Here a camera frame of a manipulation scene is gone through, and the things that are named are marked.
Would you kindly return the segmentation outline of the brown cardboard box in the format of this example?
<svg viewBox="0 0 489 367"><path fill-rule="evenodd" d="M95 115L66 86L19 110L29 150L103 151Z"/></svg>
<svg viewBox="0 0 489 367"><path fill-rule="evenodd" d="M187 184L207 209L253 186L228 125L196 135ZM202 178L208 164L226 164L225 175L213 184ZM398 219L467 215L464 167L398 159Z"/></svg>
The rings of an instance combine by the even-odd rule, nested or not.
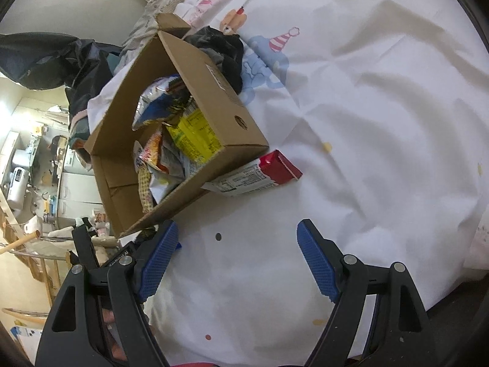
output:
<svg viewBox="0 0 489 367"><path fill-rule="evenodd" d="M170 219L205 194L206 182L264 154L269 144L212 59L184 41L191 29L177 15L157 16L158 32L128 68L101 122L85 148L90 154L99 195L117 236ZM139 97L155 80L178 75L192 98L177 126L152 122L134 129ZM197 163L197 171L151 210L138 192L135 146L152 135L175 144Z"/></svg>

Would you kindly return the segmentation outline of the wooden crib rail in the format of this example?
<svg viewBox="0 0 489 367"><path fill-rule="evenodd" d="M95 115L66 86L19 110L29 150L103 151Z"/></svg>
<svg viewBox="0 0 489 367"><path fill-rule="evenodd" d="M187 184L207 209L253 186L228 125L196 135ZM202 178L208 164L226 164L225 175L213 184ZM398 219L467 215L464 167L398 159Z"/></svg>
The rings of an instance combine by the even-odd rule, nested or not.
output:
<svg viewBox="0 0 489 367"><path fill-rule="evenodd" d="M1 253L1 320L10 326L42 327L61 288L65 257L41 256L29 250L39 237Z"/></svg>

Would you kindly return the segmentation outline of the yellow green chip bag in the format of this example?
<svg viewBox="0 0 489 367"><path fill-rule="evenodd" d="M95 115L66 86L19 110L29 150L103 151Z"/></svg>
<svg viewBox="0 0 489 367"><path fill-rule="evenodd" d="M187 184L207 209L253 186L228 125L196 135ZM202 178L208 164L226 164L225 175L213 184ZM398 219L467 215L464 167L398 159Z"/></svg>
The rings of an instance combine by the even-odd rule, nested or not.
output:
<svg viewBox="0 0 489 367"><path fill-rule="evenodd" d="M191 161L204 164L222 149L214 130L194 98L181 115L176 127L167 131L175 146Z"/></svg>

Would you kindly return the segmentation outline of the red white carton box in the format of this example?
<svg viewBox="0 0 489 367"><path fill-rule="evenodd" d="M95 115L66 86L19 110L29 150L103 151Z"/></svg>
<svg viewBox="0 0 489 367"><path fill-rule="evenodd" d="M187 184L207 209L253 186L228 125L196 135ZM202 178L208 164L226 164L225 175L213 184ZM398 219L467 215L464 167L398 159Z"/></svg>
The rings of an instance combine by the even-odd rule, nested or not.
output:
<svg viewBox="0 0 489 367"><path fill-rule="evenodd" d="M201 188L224 196L238 196L298 181L303 173L279 150L206 182Z"/></svg>

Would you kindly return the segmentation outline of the white orange snack bag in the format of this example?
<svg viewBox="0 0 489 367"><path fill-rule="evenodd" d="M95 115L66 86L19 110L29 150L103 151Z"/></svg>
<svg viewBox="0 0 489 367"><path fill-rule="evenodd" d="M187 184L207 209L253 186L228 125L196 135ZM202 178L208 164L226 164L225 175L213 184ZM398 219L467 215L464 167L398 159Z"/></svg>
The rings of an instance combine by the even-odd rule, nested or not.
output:
<svg viewBox="0 0 489 367"><path fill-rule="evenodd" d="M162 202L186 179L180 150L163 126L144 146L134 143L133 157L144 212Z"/></svg>

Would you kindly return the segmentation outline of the dark grey cloth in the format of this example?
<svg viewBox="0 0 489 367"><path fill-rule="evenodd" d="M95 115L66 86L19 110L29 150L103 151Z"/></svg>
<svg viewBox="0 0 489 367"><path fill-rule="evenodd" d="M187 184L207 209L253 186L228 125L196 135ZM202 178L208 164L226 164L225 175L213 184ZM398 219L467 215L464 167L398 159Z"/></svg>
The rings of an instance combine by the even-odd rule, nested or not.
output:
<svg viewBox="0 0 489 367"><path fill-rule="evenodd" d="M245 50L239 36L225 35L217 29L205 27L185 36L184 41L206 53L225 76L234 92L241 93L243 89L241 70Z"/></svg>

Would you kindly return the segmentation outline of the white printed bed sheet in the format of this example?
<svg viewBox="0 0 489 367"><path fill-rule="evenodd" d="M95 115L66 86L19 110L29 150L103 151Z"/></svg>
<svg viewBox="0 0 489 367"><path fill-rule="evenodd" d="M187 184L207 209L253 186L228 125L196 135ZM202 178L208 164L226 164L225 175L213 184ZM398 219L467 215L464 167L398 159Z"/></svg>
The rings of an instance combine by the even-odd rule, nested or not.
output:
<svg viewBox="0 0 489 367"><path fill-rule="evenodd" d="M298 181L177 215L150 301L171 365L301 365L332 303L296 241L309 218L363 262L405 263L424 306L461 277L488 205L488 52L472 0L185 0L236 28L241 100Z"/></svg>

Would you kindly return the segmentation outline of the orange yellow chip bag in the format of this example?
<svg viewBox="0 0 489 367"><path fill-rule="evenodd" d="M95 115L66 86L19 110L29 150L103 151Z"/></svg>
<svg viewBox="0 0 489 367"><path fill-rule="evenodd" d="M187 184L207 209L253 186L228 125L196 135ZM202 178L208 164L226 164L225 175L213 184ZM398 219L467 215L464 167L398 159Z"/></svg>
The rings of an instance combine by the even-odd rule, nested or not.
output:
<svg viewBox="0 0 489 367"><path fill-rule="evenodd" d="M151 124L176 127L190 102L191 93L181 76L158 78L140 95L132 130Z"/></svg>

